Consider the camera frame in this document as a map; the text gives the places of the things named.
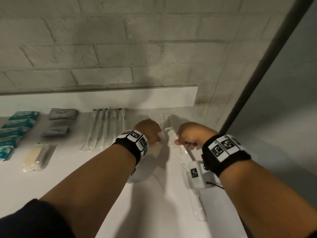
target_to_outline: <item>black cable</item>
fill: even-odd
[[[206,184],[208,184],[208,185],[215,185],[215,186],[217,186],[217,187],[219,187],[219,188],[221,188],[221,189],[224,189],[222,186],[220,186],[220,185],[218,185],[218,184],[215,184],[215,183],[212,183],[212,182],[206,182]]]

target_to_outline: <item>person's right arm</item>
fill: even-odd
[[[175,144],[201,147],[216,131],[197,123],[180,126]],[[317,211],[295,191],[252,160],[238,161],[219,177],[256,238],[306,238],[317,230]]]

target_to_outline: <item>white board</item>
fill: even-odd
[[[135,88],[0,96],[0,116],[17,111],[49,113],[51,108],[174,108],[193,106],[198,87]]]

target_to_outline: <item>white painted brick wall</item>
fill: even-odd
[[[128,40],[194,40],[199,18],[190,15],[128,16],[125,19]]]
[[[92,45],[24,47],[36,68],[83,68],[98,66]]]
[[[242,16],[221,15],[205,17],[199,30],[199,39],[235,39]]]
[[[104,67],[159,64],[162,48],[158,44],[96,45],[100,65]]]
[[[72,70],[79,85],[107,85],[132,82],[130,68],[86,68]]]
[[[158,13],[163,10],[162,0],[79,0],[85,13]]]
[[[53,43],[42,19],[0,19],[0,47]]]
[[[235,12],[241,0],[166,0],[169,13]]]
[[[31,63],[18,47],[0,48],[0,70],[24,70],[32,68]]]
[[[62,17],[80,12],[77,0],[0,0],[1,17]]]
[[[11,71],[6,75],[17,88],[74,87],[69,70]]]
[[[47,19],[58,44],[109,44],[125,42],[121,18],[89,17]]]
[[[164,63],[204,63],[224,60],[226,44],[173,43],[164,45]]]
[[[233,106],[294,1],[0,0],[0,93],[197,85]]]

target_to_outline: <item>person's right hand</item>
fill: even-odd
[[[217,134],[217,131],[204,125],[188,122],[179,127],[177,131],[178,139],[175,140],[174,143],[176,145],[184,145],[185,148],[193,149],[198,144],[202,147],[208,139]]]

